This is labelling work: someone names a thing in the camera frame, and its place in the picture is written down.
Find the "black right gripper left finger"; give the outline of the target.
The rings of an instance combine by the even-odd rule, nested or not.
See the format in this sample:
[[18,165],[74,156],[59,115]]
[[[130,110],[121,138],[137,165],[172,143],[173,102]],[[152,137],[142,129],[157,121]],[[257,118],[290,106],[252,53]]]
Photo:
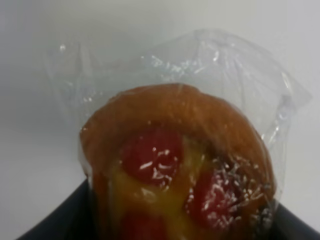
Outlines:
[[89,191],[89,183],[85,180],[59,207],[19,239],[93,240]]

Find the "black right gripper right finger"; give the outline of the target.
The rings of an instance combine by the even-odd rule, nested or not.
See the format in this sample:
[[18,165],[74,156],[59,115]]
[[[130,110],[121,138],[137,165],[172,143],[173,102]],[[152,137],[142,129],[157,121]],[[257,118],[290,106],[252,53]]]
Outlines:
[[303,222],[277,200],[271,226],[272,240],[320,240],[320,233]]

